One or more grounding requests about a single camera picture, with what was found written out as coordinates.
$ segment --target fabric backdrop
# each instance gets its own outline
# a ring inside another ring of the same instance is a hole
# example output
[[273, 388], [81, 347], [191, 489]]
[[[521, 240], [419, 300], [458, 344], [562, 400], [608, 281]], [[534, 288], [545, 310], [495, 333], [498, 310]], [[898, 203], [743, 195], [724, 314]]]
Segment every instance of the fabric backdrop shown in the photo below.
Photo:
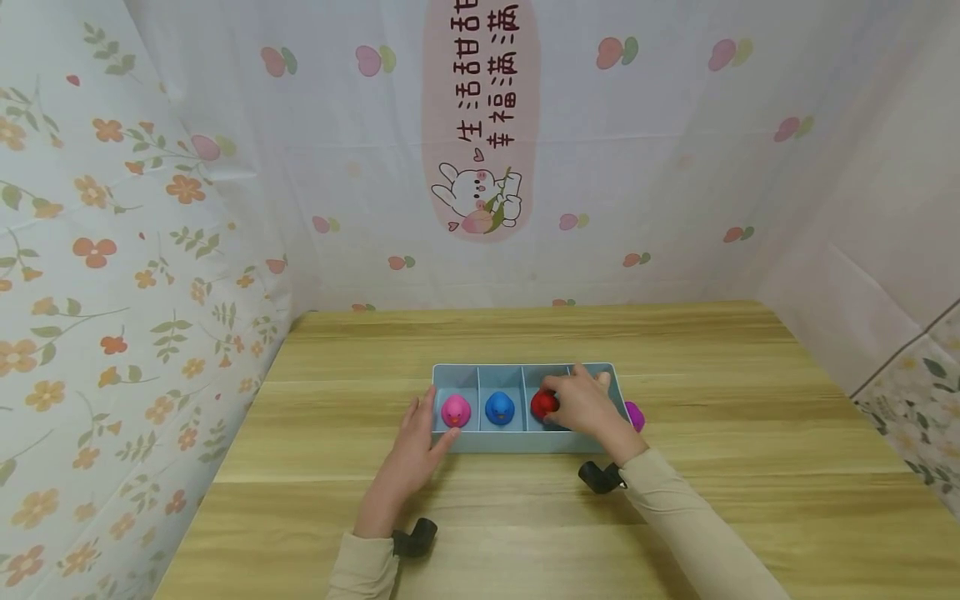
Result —
[[958, 11], [4, 0], [0, 597], [149, 598], [305, 310], [762, 300], [960, 513]]

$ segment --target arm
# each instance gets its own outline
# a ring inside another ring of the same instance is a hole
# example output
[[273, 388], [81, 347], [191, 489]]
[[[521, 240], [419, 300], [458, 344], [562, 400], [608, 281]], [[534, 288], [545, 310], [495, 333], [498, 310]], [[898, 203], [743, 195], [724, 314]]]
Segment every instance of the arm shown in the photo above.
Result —
[[610, 375], [590, 377], [582, 365], [569, 377], [546, 377], [560, 410], [552, 422], [600, 442], [627, 484], [627, 497], [670, 546], [704, 600], [788, 600], [770, 571], [700, 494], [651, 450], [610, 402]]
[[436, 390], [414, 398], [396, 434], [394, 448], [360, 503], [352, 534], [344, 534], [340, 554], [330, 573], [327, 600], [388, 600], [399, 560], [394, 556], [396, 519], [407, 498], [426, 485], [446, 452], [460, 435], [447, 431], [433, 448], [433, 403]]

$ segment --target wood grain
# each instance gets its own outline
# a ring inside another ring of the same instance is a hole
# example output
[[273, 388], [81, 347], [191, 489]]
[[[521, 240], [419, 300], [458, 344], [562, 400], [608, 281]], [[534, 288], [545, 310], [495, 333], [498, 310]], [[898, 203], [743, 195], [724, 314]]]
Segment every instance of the wood grain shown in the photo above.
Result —
[[[322, 598], [340, 536], [435, 363], [612, 362], [649, 442], [795, 599], [951, 598], [960, 528], [754, 302], [312, 313], [295, 324], [158, 598]], [[397, 598], [695, 598], [577, 456], [449, 457]]]

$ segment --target hand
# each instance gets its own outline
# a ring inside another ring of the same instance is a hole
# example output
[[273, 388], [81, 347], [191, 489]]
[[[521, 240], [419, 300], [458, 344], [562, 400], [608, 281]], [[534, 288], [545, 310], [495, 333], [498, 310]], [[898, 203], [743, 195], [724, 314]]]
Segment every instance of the hand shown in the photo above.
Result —
[[423, 400], [414, 398], [400, 422], [394, 448], [380, 466], [360, 504], [353, 526], [358, 538], [388, 538], [394, 531], [396, 518], [414, 493], [430, 481], [433, 471], [460, 436], [460, 428], [448, 430], [430, 447], [433, 429], [433, 403], [436, 388], [430, 386]]
[[547, 420], [595, 438], [621, 467], [647, 451], [650, 446], [610, 401], [610, 374], [601, 372], [591, 377], [580, 363], [572, 371], [563, 377], [547, 376], [540, 384], [560, 401], [560, 409], [548, 413]]

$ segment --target pink rubber duck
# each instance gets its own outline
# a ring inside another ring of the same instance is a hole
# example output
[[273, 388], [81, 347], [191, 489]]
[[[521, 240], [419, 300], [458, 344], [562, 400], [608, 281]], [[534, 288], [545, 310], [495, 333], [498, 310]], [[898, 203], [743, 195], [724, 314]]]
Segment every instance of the pink rubber duck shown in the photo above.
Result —
[[446, 399], [440, 409], [440, 417], [447, 427], [463, 427], [470, 420], [470, 404], [459, 394]]

